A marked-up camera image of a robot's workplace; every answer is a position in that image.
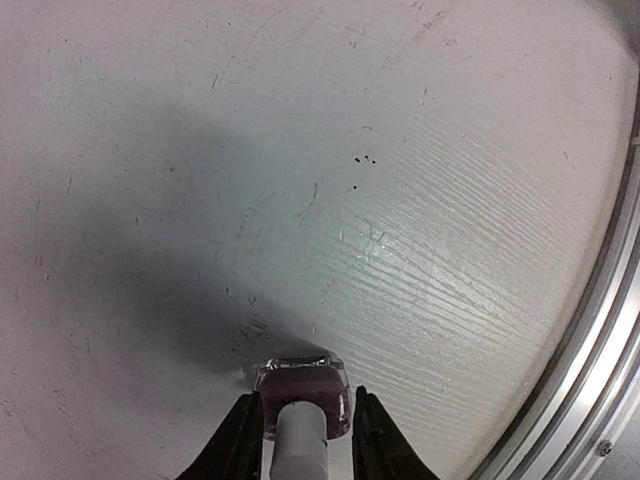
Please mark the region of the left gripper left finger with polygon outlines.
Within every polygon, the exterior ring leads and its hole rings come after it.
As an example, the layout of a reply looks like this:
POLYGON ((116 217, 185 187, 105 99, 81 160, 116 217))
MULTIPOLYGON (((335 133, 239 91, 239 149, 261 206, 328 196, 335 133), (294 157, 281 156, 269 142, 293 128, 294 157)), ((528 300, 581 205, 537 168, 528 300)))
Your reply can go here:
POLYGON ((241 395, 201 453, 187 480, 261 478, 264 414, 258 392, 241 395))

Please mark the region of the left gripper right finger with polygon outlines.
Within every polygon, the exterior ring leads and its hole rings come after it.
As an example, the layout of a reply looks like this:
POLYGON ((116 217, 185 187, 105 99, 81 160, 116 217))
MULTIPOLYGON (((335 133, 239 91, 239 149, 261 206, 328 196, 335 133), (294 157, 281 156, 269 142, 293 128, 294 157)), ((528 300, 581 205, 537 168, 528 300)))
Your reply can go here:
POLYGON ((356 389, 352 459, 356 480, 435 478, 378 397, 364 386, 356 389))

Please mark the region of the purple nail polish bottle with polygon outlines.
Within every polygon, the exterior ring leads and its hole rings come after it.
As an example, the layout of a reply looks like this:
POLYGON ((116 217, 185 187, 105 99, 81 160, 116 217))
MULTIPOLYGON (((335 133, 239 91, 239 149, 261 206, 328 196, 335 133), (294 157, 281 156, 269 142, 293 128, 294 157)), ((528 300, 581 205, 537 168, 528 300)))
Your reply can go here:
POLYGON ((332 354, 269 359, 257 367, 253 390, 262 398, 265 440, 275 439, 280 411, 300 401, 323 410, 328 440, 350 430, 351 389, 344 362, 332 354))

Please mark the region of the white nail polish cap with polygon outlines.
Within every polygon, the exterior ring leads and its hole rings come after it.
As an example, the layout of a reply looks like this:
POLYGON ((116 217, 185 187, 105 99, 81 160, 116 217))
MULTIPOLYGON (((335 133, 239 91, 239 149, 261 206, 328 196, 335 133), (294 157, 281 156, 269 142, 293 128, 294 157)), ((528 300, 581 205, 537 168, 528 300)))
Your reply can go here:
POLYGON ((270 478, 327 480, 327 419, 317 405, 298 401, 286 405, 276 423, 270 478))

